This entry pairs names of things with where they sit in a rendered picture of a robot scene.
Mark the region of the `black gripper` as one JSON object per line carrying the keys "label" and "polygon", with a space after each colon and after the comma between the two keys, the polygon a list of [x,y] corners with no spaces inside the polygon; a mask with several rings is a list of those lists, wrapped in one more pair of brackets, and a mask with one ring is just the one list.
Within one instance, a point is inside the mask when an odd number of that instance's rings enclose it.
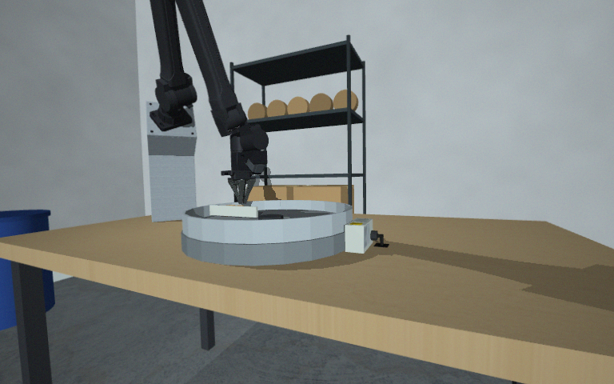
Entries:
{"label": "black gripper", "polygon": [[[228,183],[231,186],[233,192],[236,195],[237,201],[239,204],[246,204],[248,201],[249,194],[253,188],[254,183],[256,182],[256,177],[251,177],[255,173],[251,170],[224,170],[221,171],[221,175],[230,175],[231,178],[228,178]],[[245,185],[248,184],[247,190],[245,193]],[[237,190],[238,186],[238,190]]]}

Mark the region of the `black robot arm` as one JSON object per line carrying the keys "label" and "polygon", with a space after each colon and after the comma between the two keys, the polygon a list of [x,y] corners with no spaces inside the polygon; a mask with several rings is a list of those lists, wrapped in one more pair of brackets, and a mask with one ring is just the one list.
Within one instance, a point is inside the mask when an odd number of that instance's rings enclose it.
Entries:
{"label": "black robot arm", "polygon": [[259,124],[248,125],[225,72],[203,0],[150,0],[161,64],[155,89],[160,105],[150,111],[151,119],[161,131],[188,125],[193,119],[182,106],[190,108],[197,101],[193,79],[182,65],[175,2],[205,81],[217,129],[222,137],[230,135],[230,152],[243,151],[231,153],[231,170],[264,172],[269,137]]}

